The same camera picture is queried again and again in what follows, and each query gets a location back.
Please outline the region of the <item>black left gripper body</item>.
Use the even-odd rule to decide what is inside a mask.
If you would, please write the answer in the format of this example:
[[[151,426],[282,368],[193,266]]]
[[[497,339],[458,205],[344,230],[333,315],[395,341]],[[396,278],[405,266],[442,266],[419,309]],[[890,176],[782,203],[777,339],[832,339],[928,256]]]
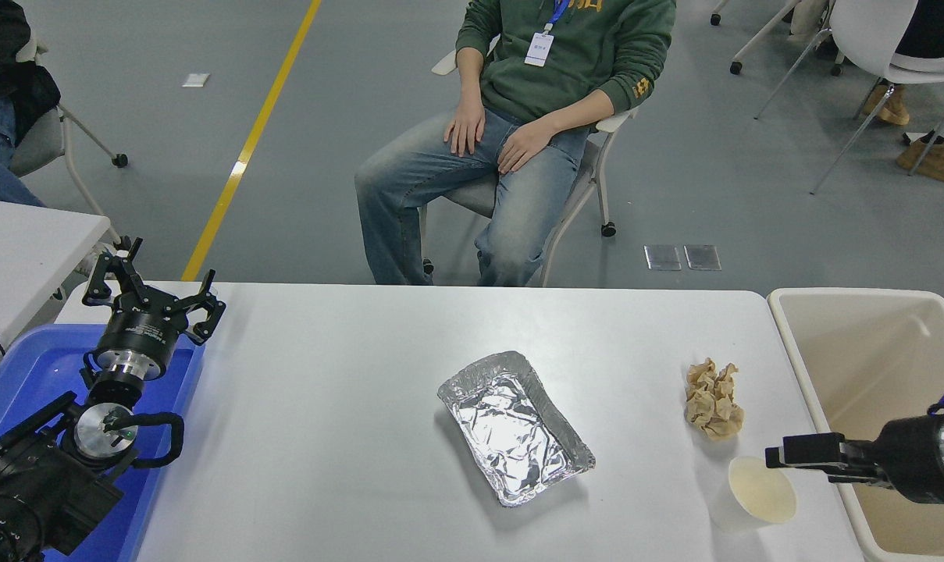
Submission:
[[[145,311],[135,306],[111,304],[111,318],[94,349],[102,368],[122,365],[126,357],[144,357],[147,368],[165,368],[176,349],[176,342],[187,328],[187,318],[180,313]]]

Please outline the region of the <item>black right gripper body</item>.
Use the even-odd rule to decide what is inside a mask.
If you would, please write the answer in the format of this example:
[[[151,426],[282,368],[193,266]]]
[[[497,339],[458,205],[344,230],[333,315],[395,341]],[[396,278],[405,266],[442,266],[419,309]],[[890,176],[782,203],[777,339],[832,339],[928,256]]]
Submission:
[[[872,462],[907,500],[944,504],[943,427],[942,415],[893,420],[871,444]]]

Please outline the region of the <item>person's right hand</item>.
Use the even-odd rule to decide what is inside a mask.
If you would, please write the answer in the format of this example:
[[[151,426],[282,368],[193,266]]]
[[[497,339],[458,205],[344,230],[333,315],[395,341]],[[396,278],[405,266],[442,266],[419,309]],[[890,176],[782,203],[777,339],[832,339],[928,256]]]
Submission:
[[[460,104],[444,128],[444,143],[451,155],[464,157],[475,153],[476,144],[485,133],[485,107],[481,103]]]

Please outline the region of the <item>person's left hand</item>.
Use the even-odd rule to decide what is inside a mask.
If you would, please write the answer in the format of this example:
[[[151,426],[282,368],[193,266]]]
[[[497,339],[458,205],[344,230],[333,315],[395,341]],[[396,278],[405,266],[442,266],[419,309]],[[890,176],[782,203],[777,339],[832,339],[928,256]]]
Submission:
[[[546,148],[553,137],[553,129],[540,121],[519,126],[501,147],[497,157],[499,174],[506,175],[522,169],[529,160]]]

